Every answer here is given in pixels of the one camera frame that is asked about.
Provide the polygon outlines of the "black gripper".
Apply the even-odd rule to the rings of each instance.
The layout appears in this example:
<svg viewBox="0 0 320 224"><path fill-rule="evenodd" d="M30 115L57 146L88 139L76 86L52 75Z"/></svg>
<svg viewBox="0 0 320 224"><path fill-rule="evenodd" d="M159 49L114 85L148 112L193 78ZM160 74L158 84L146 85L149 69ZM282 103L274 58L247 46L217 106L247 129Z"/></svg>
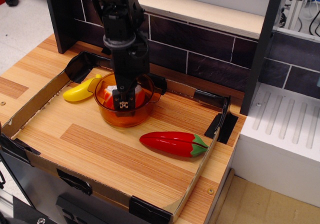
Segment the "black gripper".
<svg viewBox="0 0 320 224"><path fill-rule="evenodd" d="M137 86L133 83L150 72L148 37L145 32L136 31L127 40L108 38L107 47L111 50L111 66L116 82L112 90L113 108L116 111L134 110Z"/></svg>

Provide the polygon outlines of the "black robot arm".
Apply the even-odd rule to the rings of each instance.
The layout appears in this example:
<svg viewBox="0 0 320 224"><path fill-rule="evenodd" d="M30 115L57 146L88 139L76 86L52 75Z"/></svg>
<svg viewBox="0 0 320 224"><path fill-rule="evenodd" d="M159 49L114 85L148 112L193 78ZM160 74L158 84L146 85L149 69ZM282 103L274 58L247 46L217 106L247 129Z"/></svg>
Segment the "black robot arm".
<svg viewBox="0 0 320 224"><path fill-rule="evenodd" d="M150 71L148 38L140 30L145 10L138 0L92 0L104 28L103 43L111 51L116 89L114 109L128 111L138 107L137 79Z"/></svg>

